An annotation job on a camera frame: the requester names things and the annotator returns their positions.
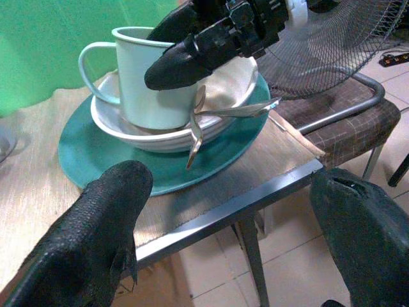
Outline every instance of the power strip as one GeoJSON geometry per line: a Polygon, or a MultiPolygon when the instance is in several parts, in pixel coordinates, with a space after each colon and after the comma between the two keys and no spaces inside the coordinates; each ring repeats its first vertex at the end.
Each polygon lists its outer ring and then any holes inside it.
{"type": "Polygon", "coordinates": [[[379,64],[383,67],[390,67],[406,62],[409,62],[409,53],[400,54],[398,56],[384,56],[379,60],[379,64]]]}

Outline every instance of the black glove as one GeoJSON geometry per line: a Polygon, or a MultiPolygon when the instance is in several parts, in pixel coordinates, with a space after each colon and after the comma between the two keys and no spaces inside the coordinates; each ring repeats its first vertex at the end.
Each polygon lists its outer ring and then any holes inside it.
{"type": "Polygon", "coordinates": [[[149,40],[174,42],[146,72],[152,90],[190,86],[233,59],[259,57],[278,41],[285,0],[193,0],[172,11],[149,40]]]}
{"type": "Polygon", "coordinates": [[[133,230],[152,182],[143,164],[126,161],[88,184],[24,260],[1,306],[110,306],[125,269],[136,281],[133,230]]]}

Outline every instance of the metal table frame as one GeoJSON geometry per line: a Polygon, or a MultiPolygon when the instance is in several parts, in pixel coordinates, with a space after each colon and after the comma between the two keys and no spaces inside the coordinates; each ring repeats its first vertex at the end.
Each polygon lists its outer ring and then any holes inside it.
{"type": "Polygon", "coordinates": [[[249,192],[232,198],[225,204],[177,227],[171,233],[138,247],[136,249],[138,268],[147,267],[227,226],[236,224],[259,295],[260,306],[269,306],[254,215],[258,210],[310,184],[313,173],[322,167],[318,160],[313,159],[287,174],[276,176],[249,192]]]}

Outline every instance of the table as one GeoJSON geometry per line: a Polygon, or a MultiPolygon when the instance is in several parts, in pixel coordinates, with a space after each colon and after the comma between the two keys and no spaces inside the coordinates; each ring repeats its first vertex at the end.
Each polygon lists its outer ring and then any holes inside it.
{"type": "MultiPolygon", "coordinates": [[[[12,155],[0,164],[1,288],[49,226],[81,193],[61,171],[57,145],[66,121],[88,95],[86,88],[56,90],[45,102],[0,119],[0,124],[19,139],[12,155]]],[[[192,209],[201,201],[217,203],[172,229],[154,229],[152,217],[143,211],[135,228],[139,268],[236,224],[261,305],[268,306],[254,215],[307,185],[312,174],[322,168],[315,159],[320,151],[291,131],[276,113],[271,115],[275,123],[268,120],[253,145],[230,167],[195,186],[149,199],[148,208],[169,202],[188,203],[192,209]],[[203,200],[206,193],[211,195],[203,200]]],[[[167,217],[172,219],[173,215],[168,213],[167,217]]]]}

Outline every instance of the white bowl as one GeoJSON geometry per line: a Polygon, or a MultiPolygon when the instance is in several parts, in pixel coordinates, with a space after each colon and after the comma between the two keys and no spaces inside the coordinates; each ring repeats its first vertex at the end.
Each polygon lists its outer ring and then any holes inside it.
{"type": "MultiPolygon", "coordinates": [[[[206,85],[206,101],[203,110],[239,107],[246,103],[258,78],[254,58],[235,58],[200,81],[206,85]]],[[[118,75],[111,73],[99,86],[102,92],[119,96],[118,75]]],[[[96,125],[104,132],[134,147],[150,152],[182,152],[192,145],[190,124],[174,130],[148,130],[127,122],[121,116],[120,106],[96,98],[91,101],[91,115],[96,125]]],[[[233,122],[233,118],[200,116],[204,143],[215,139],[233,122]]]]}

